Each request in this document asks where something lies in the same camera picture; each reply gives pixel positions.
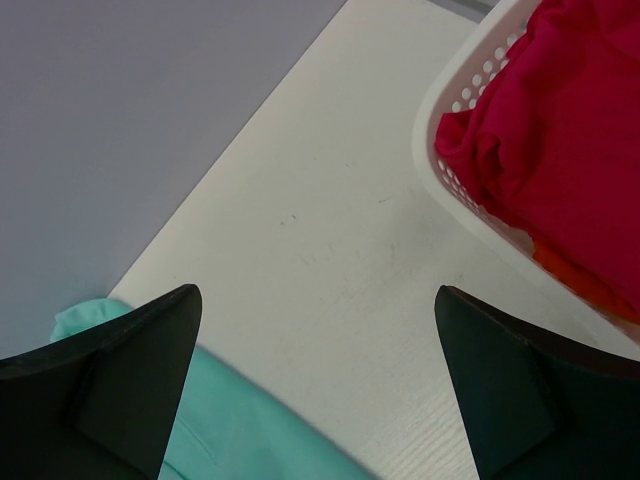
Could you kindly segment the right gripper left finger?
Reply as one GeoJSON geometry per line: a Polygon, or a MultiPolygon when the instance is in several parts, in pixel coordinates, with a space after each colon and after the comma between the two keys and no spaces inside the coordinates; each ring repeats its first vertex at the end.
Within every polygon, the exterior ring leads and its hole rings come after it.
{"type": "Polygon", "coordinates": [[[185,284],[1,361],[4,479],[155,479],[202,316],[185,284]]]}

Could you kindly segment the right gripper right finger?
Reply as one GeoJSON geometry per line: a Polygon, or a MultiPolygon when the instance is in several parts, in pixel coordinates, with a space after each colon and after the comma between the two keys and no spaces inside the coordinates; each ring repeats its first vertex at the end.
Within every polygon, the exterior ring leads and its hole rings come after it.
{"type": "Polygon", "coordinates": [[[638,361],[452,286],[434,310],[480,478],[638,478],[638,361]]]}

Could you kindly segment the mint green t-shirt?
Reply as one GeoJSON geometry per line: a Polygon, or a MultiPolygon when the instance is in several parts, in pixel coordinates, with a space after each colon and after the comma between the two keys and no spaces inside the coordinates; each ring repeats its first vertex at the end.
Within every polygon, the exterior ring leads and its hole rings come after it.
{"type": "MultiPolygon", "coordinates": [[[[115,299],[56,317],[52,343],[135,309],[115,299]]],[[[359,462],[271,394],[195,344],[161,479],[366,479],[359,462]]]]}

